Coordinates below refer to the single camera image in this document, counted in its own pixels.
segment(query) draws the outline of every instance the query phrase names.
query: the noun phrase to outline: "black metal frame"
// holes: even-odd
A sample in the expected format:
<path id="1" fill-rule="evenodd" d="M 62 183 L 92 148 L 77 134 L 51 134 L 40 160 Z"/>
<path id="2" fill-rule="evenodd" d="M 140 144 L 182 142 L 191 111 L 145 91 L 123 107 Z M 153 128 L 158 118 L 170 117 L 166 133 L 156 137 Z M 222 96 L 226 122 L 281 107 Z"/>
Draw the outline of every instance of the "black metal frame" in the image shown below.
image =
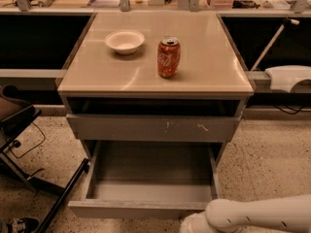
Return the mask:
<path id="1" fill-rule="evenodd" d="M 31 118 L 29 124 L 34 121 L 39 115 L 41 114 L 40 110 L 36 110 L 36 113 Z M 48 193 L 51 193 L 53 195 L 56 195 L 58 198 L 53 204 L 52 208 L 50 209 L 49 213 L 43 220 L 43 222 L 40 224 L 37 233 L 44 233 L 46 232 L 47 228 L 49 227 L 50 223 L 52 222 L 54 216 L 57 214 L 58 210 L 60 209 L 60 206 L 65 201 L 67 195 L 70 193 L 71 189 L 77 182 L 78 178 L 82 174 L 83 171 L 88 171 L 88 159 L 84 159 L 75 174 L 72 176 L 70 181 L 65 187 L 58 186 L 54 183 L 49 183 L 44 180 L 38 179 L 36 177 L 31 177 L 28 174 L 26 174 L 24 171 L 22 171 L 17 164 L 6 154 L 4 153 L 4 150 L 11 145 L 14 140 L 17 138 L 17 136 L 26 129 L 29 124 L 23 125 L 21 128 L 17 130 L 17 132 L 10 137 L 5 137 L 5 141 L 0 147 L 0 159 L 2 160 L 2 164 L 0 165 L 0 174 L 8 176 L 10 178 L 13 178 L 17 181 L 24 182 L 26 186 L 31 189 L 34 192 L 38 192 L 39 190 L 45 190 Z"/>

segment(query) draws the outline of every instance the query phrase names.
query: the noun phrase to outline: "shoe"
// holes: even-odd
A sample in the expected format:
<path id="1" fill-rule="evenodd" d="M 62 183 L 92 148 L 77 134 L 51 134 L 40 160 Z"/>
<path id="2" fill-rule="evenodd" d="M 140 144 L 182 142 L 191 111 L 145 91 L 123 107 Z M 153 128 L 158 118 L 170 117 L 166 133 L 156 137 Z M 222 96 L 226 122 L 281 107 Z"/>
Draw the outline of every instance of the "shoe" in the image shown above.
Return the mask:
<path id="1" fill-rule="evenodd" d="M 24 217 L 17 219 L 12 223 L 12 232 L 13 233 L 30 233 L 34 232 L 40 222 L 35 217 Z"/>

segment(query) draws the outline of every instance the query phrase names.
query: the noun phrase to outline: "speckled floor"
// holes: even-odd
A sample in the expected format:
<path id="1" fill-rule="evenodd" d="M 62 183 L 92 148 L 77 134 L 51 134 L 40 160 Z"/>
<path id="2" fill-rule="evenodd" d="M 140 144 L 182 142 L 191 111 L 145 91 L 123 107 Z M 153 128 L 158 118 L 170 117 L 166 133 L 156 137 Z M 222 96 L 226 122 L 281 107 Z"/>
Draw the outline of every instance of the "speckled floor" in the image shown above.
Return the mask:
<path id="1" fill-rule="evenodd" d="M 311 114 L 272 116 L 272 120 L 251 117 L 239 125 L 218 167 L 224 197 L 251 201 L 311 193 Z M 84 150 L 65 117 L 41 116 L 36 124 L 45 132 L 47 140 L 15 161 L 28 173 L 45 168 L 36 176 L 66 185 L 85 157 Z M 16 149 L 17 155 L 40 142 L 41 136 L 30 126 L 19 139 L 22 146 Z M 83 174 L 67 202 L 80 199 L 85 178 Z M 48 193 L 34 194 L 22 183 L 0 176 L 0 217 L 5 220 L 23 216 L 43 219 L 54 201 L 55 197 Z M 176 233 L 179 227 L 178 220 L 77 218 L 64 205 L 47 232 Z M 271 232 L 253 227 L 247 231 Z"/>

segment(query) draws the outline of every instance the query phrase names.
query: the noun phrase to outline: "drawer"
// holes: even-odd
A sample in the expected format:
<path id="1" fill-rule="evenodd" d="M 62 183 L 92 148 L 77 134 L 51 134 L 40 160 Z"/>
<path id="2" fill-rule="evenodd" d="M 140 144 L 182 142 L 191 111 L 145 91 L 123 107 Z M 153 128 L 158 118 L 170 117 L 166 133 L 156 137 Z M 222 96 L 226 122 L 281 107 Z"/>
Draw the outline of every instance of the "drawer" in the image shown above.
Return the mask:
<path id="1" fill-rule="evenodd" d="M 214 155 L 221 145 L 98 141 L 81 201 L 80 217 L 180 218 L 217 198 Z"/>
<path id="2" fill-rule="evenodd" d="M 231 141 L 239 117 L 67 115 L 80 140 L 223 142 Z"/>

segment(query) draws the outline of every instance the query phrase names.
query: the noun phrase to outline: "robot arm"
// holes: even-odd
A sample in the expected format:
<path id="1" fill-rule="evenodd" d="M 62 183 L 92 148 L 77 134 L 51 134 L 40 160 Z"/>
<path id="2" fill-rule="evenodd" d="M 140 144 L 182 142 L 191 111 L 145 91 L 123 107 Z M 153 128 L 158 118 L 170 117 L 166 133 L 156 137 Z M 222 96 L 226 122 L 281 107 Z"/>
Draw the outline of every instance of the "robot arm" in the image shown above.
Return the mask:
<path id="1" fill-rule="evenodd" d="M 244 226 L 311 233 L 311 195 L 254 202 L 216 199 L 205 212 L 186 218 L 180 233 L 237 233 Z"/>

